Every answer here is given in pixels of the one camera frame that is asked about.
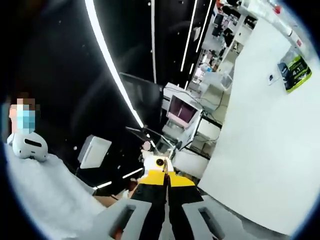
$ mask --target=small white device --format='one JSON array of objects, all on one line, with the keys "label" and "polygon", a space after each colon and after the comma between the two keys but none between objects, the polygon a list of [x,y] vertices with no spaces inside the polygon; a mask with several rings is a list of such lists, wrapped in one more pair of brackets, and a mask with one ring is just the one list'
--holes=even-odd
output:
[{"label": "small white device", "polygon": [[232,85],[233,79],[227,72],[225,72],[222,76],[221,86],[223,87],[224,91],[228,91]]},{"label": "small white device", "polygon": [[111,141],[90,135],[86,138],[78,160],[81,163],[81,169],[99,168],[107,154]]},{"label": "small white device", "polygon": [[35,159],[45,162],[48,157],[48,145],[44,138],[35,132],[11,134],[7,143],[12,146],[14,154],[20,159]]}]

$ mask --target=computer monitor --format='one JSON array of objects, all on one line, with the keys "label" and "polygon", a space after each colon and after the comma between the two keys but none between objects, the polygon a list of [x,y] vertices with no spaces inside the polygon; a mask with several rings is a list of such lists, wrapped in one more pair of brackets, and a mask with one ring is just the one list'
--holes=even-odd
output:
[{"label": "computer monitor", "polygon": [[222,21],[224,20],[224,16],[222,14],[217,14],[213,20],[213,24],[217,27],[222,24]]},{"label": "computer monitor", "polygon": [[197,111],[198,109],[195,107],[177,96],[172,95],[166,116],[173,120],[177,125],[186,128]]},{"label": "computer monitor", "polygon": [[189,126],[185,128],[183,133],[179,136],[178,141],[180,144],[177,145],[178,150],[184,149],[185,147],[189,146],[193,142],[197,134],[198,127],[202,119],[202,115],[203,115],[203,111],[198,110],[195,113],[194,117],[192,118]]}]

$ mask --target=white monitor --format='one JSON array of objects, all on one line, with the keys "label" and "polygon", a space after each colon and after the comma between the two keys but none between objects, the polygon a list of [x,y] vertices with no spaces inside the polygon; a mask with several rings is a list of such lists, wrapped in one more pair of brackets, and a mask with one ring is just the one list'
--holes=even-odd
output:
[{"label": "white monitor", "polygon": [[192,118],[188,128],[185,128],[181,136],[178,138],[178,140],[181,142],[180,147],[178,147],[179,150],[184,149],[189,144],[193,142],[195,139],[195,136],[197,134],[198,127],[200,125],[200,121],[202,118],[202,110],[198,110],[194,117]]},{"label": "white monitor", "polygon": [[194,106],[172,95],[166,116],[177,125],[187,128],[197,111]]}]

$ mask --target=white fabric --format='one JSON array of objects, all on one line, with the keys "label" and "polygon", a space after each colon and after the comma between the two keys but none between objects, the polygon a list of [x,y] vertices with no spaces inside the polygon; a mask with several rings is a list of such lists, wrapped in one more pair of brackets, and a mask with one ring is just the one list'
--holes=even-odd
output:
[{"label": "white fabric", "polygon": [[46,162],[20,159],[4,145],[7,171],[22,207],[47,239],[75,238],[106,208],[86,190],[63,161],[49,154]]},{"label": "white fabric", "polygon": [[122,193],[122,198],[123,198],[123,199],[128,199],[128,198],[129,198],[129,190],[125,190],[125,191]]}]

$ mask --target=yellow tape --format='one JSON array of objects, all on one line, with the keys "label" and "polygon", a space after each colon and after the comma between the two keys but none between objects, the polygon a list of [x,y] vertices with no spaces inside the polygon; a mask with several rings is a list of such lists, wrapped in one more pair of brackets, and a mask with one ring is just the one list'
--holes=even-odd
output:
[{"label": "yellow tape", "polygon": [[175,172],[169,172],[171,187],[195,186],[194,182],[184,176],[177,176]]},{"label": "yellow tape", "polygon": [[142,178],[139,184],[148,185],[163,185],[165,180],[165,173],[158,170],[149,170],[148,176]]}]

